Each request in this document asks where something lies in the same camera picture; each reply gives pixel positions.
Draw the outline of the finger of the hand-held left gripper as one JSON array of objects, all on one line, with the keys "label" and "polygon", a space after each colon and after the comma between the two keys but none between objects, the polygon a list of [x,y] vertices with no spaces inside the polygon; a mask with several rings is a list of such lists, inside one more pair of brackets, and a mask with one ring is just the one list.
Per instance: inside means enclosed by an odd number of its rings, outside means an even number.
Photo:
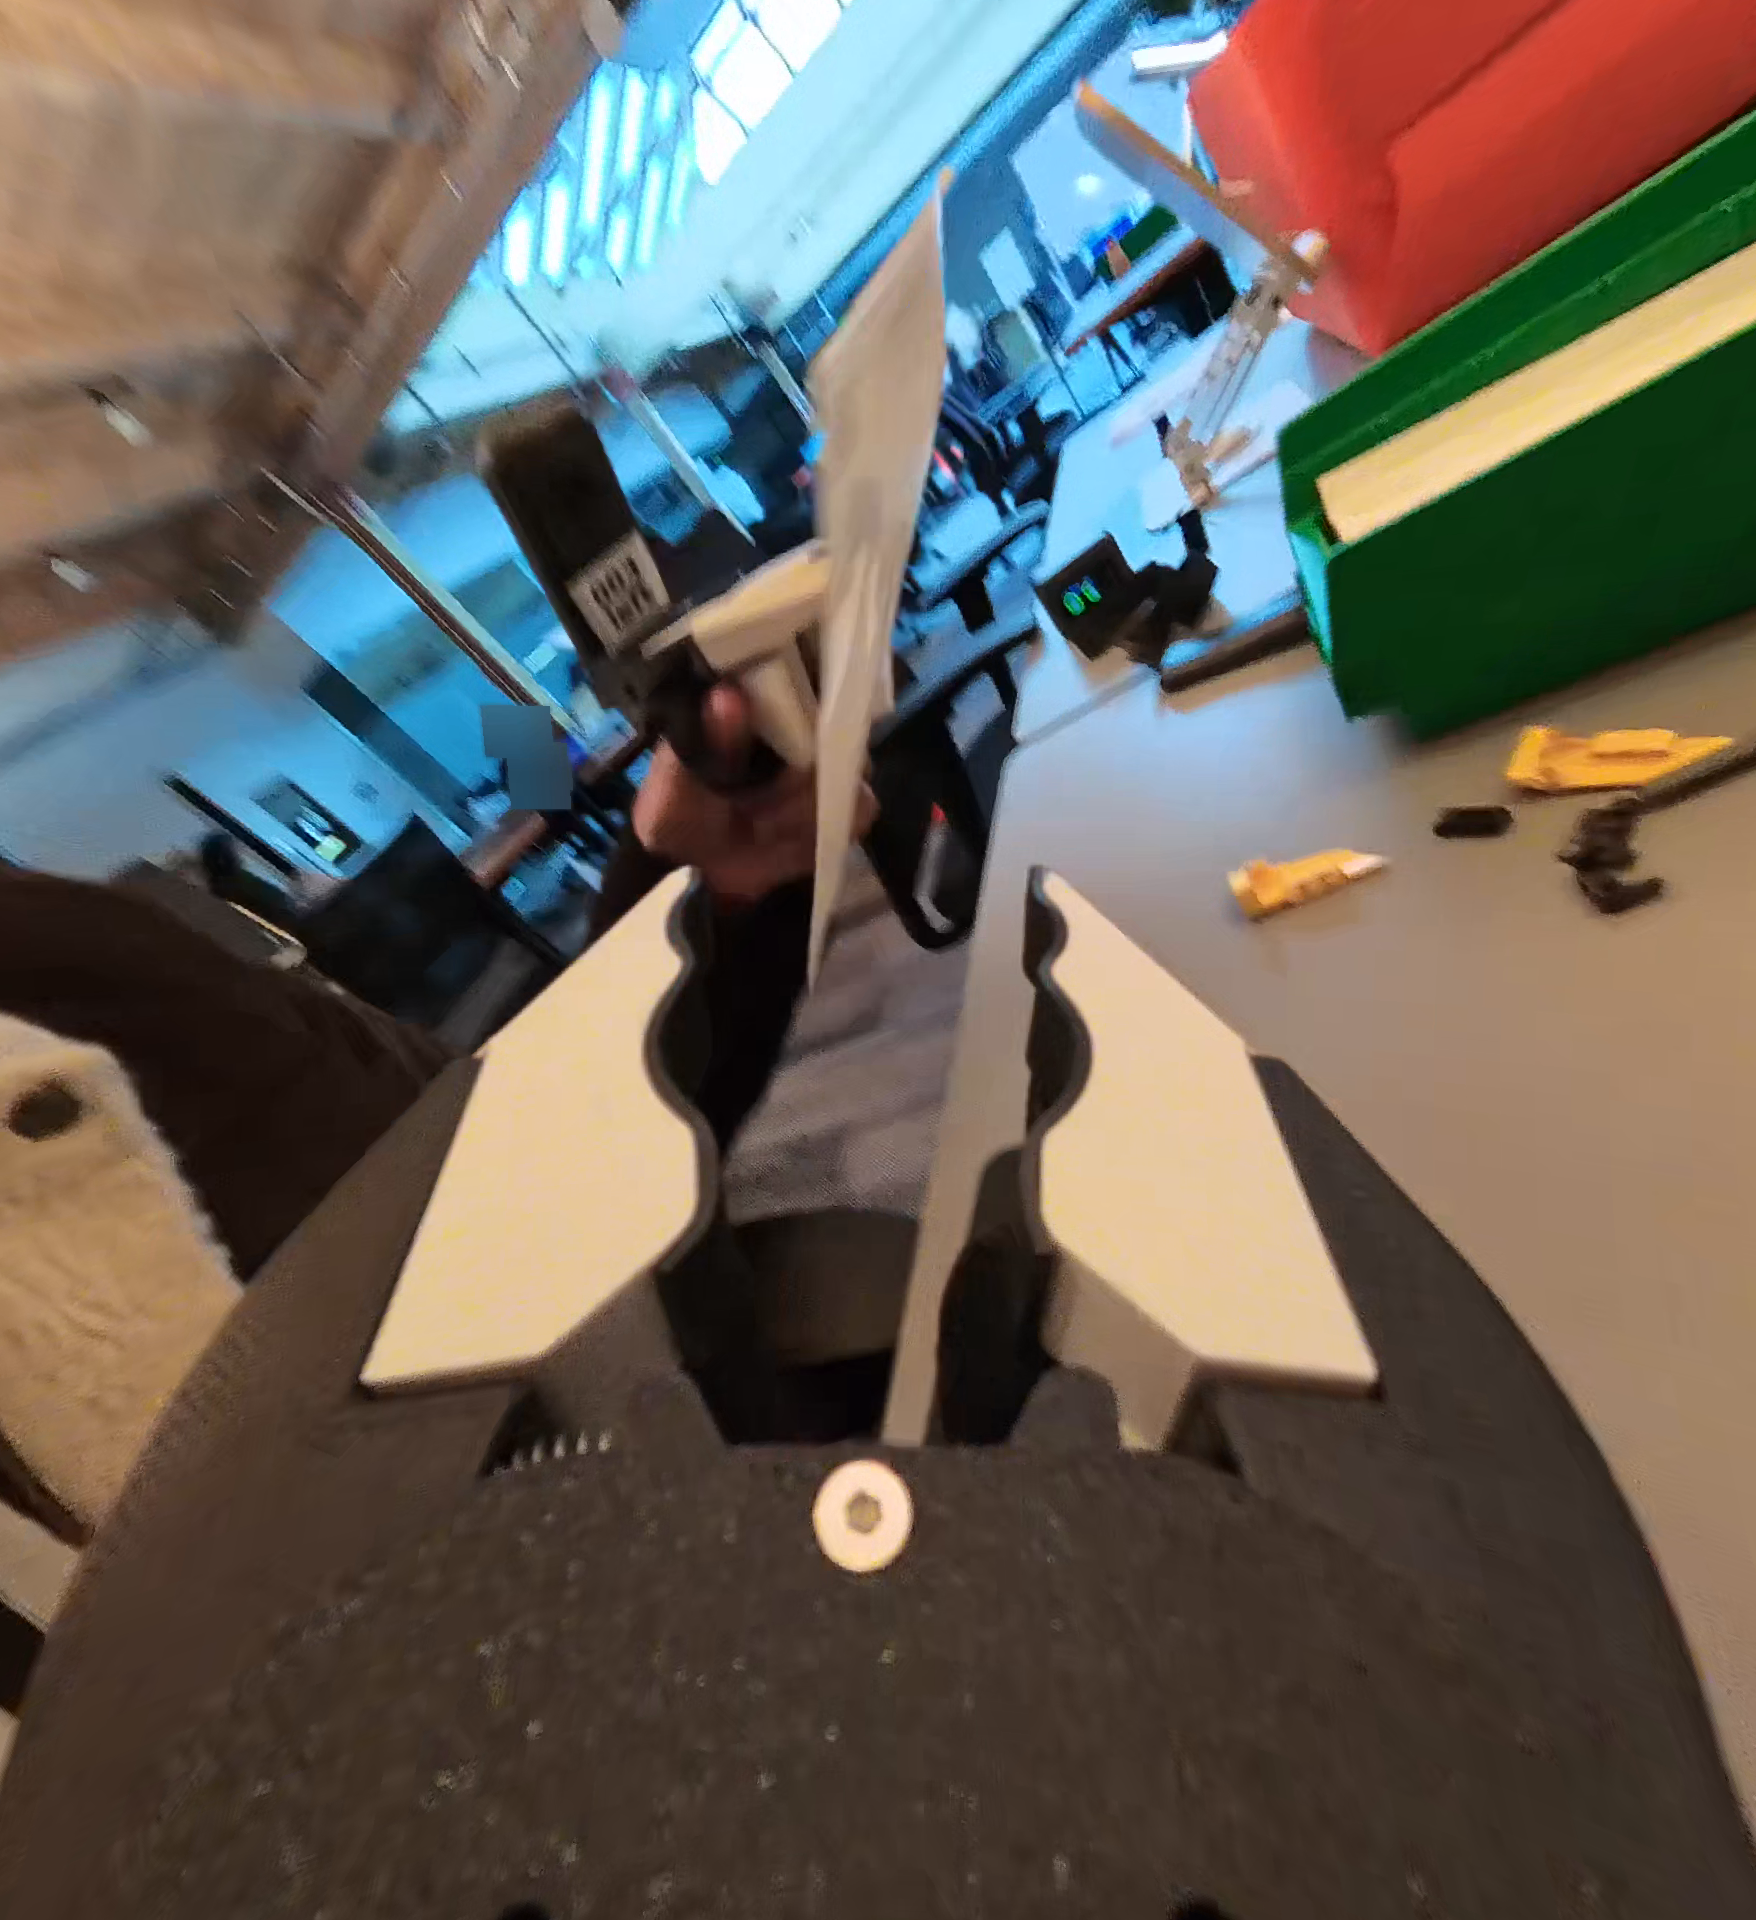
[{"label": "finger of the hand-held left gripper", "polygon": [[693,760],[704,749],[704,694],[731,686],[752,732],[778,760],[818,755],[818,637],[830,609],[830,554],[794,548],[744,585],[675,612],[652,637],[652,725]]}]

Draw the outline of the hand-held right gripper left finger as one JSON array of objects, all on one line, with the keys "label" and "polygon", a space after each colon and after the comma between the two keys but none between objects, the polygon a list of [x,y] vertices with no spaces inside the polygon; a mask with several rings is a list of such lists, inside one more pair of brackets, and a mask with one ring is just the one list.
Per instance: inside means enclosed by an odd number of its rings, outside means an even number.
[{"label": "hand-held right gripper left finger", "polygon": [[665,1060],[693,1011],[698,874],[661,877],[475,1053],[361,1390],[529,1380],[715,1220],[715,1138]]}]

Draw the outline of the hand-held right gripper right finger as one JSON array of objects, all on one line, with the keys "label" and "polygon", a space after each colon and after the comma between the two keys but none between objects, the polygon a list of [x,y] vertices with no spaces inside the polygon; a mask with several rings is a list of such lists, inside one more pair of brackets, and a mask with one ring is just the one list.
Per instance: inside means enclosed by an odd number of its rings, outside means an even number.
[{"label": "hand-held right gripper right finger", "polygon": [[1319,1213],[1259,1053],[1073,877],[1027,877],[1032,1121],[1017,1201],[1040,1354],[1181,1453],[1221,1390],[1378,1398]]}]

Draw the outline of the colourful sticker sheet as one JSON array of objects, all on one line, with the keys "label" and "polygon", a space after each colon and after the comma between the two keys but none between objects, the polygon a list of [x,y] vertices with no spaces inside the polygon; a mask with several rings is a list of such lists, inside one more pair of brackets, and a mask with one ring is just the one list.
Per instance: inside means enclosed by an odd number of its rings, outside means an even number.
[{"label": "colourful sticker sheet", "polygon": [[893,619],[919,541],[932,420],[944,394],[944,290],[943,290],[943,200],[955,175],[854,300],[848,322],[811,365],[818,405],[818,536],[830,600],[818,629],[818,902],[811,986],[830,955],[830,927],[848,884],[848,857],[862,823],[872,732],[893,712]]}]

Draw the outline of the person's left forearm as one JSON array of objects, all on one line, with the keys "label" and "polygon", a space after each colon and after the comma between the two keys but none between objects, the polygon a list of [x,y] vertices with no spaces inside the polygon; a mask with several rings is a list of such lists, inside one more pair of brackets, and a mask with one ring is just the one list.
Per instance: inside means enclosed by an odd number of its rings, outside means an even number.
[{"label": "person's left forearm", "polygon": [[698,972],[684,1000],[704,1053],[684,1089],[718,1158],[765,1108],[794,1037],[811,981],[811,915],[811,848],[765,846],[698,861],[698,884],[684,900]]}]

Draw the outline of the grey desk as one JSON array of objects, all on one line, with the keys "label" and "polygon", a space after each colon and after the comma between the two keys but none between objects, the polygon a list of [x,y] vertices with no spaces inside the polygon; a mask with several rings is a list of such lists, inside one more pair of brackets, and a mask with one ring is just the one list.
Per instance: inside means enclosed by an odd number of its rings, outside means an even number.
[{"label": "grey desk", "polygon": [[[1006,769],[890,1437],[924,1437],[943,1286],[1027,1116],[1027,874],[1059,865],[1259,1053],[1286,1060],[1530,1330],[1680,1604],[1756,1830],[1756,772],[1646,835],[1661,902],[1597,915],[1573,801],[1444,846],[1524,717],[1756,732],[1756,612],[1484,732],[1348,717],[1318,654],[1115,694]],[[1390,874],[1246,921],[1228,874]]]}]

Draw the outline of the person's left hand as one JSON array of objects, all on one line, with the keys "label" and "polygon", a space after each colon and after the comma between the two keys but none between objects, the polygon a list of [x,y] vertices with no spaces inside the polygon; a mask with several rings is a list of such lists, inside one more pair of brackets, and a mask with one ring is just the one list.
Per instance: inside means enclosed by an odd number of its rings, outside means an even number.
[{"label": "person's left hand", "polygon": [[818,769],[752,772],[759,712],[740,686],[704,694],[704,769],[654,744],[631,801],[631,835],[665,865],[698,865],[711,900],[759,902],[818,877]]}]

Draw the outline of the grey trousers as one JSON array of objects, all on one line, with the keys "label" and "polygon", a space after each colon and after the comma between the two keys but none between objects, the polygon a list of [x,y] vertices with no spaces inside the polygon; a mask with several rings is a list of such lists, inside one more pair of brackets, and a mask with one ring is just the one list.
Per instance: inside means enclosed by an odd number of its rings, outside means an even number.
[{"label": "grey trousers", "polygon": [[967,1011],[967,948],[924,953],[893,902],[848,889],[818,995],[729,1152],[729,1213],[919,1220]]}]

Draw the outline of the black device green lights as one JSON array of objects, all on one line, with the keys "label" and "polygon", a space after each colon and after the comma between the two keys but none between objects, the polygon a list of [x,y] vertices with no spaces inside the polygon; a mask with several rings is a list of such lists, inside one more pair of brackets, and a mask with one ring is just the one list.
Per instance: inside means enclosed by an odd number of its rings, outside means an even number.
[{"label": "black device green lights", "polygon": [[1132,564],[1121,536],[1096,536],[1059,572],[1034,579],[1048,623],[1085,654],[1160,654],[1175,629],[1204,623],[1221,564],[1197,541],[1181,564]]}]

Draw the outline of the small yellow brick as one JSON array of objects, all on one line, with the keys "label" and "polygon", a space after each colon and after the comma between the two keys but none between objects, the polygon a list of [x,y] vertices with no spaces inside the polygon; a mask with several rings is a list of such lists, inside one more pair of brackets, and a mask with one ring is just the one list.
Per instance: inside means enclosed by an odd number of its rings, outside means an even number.
[{"label": "small yellow brick", "polygon": [[1228,889],[1241,902],[1246,921],[1269,921],[1269,915],[1286,915],[1300,902],[1318,902],[1318,900],[1336,900],[1359,877],[1378,877],[1390,874],[1390,857],[1378,848],[1309,848],[1309,857],[1291,857],[1291,861],[1246,861],[1228,874]]}]

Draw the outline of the skylight window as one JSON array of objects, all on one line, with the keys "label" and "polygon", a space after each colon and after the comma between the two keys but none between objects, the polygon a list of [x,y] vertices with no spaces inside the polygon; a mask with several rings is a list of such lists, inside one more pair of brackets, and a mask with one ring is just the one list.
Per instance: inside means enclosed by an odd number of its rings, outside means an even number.
[{"label": "skylight window", "polygon": [[475,287],[557,290],[654,267],[693,195],[729,181],[838,20],[838,0],[631,4],[622,52],[507,206]]}]

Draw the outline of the cluster of black connectors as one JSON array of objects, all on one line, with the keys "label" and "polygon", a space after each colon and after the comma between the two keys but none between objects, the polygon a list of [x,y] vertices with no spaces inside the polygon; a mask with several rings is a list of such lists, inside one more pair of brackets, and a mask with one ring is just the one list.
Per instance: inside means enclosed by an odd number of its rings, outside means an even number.
[{"label": "cluster of black connectors", "polygon": [[1559,846],[1559,861],[1597,915],[1632,915],[1646,902],[1661,902],[1667,889],[1661,874],[1636,865],[1636,827],[1646,827],[1646,799],[1605,799],[1581,810],[1573,823],[1573,836]]}]

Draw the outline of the yellow brick with black axle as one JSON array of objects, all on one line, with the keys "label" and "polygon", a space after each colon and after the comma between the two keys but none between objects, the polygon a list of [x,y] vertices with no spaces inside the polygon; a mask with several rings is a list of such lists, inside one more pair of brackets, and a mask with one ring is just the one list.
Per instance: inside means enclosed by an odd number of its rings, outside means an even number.
[{"label": "yellow brick with black axle", "polygon": [[1649,810],[1684,801],[1711,783],[1756,772],[1756,732],[1667,732],[1667,725],[1612,725],[1612,732],[1559,732],[1524,725],[1506,755],[1506,788],[1578,799],[1578,788],[1636,788]]}]

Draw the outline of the green plastic bin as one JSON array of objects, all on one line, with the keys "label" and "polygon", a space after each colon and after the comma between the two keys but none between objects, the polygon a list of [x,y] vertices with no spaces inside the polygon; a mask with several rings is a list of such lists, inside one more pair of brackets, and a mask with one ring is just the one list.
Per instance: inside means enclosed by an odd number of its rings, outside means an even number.
[{"label": "green plastic bin", "polygon": [[1417,735],[1756,612],[1756,329],[1336,541],[1318,479],[1756,246],[1756,105],[1282,429],[1304,612],[1350,717]]}]

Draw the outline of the pale flat board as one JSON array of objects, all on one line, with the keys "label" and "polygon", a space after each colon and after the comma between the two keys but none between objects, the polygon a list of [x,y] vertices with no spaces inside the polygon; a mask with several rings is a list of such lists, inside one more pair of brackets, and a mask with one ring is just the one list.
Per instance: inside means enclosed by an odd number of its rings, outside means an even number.
[{"label": "pale flat board", "polygon": [[1756,246],[1542,365],[1398,429],[1318,479],[1336,541],[1368,541],[1756,329]]}]

